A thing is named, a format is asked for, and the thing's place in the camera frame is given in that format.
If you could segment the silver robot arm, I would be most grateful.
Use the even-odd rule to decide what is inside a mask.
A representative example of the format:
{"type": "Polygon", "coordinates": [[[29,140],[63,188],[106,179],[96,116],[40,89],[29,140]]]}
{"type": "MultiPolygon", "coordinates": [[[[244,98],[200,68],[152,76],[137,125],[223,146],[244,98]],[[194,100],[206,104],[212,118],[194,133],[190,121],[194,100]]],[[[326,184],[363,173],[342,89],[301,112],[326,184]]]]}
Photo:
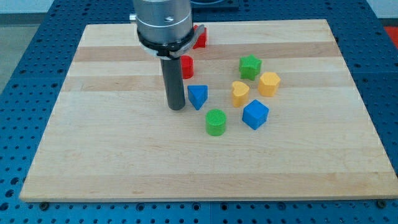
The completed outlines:
{"type": "Polygon", "coordinates": [[[133,0],[137,36],[142,47],[162,60],[187,53],[205,32],[194,27],[189,0],[133,0]]]}

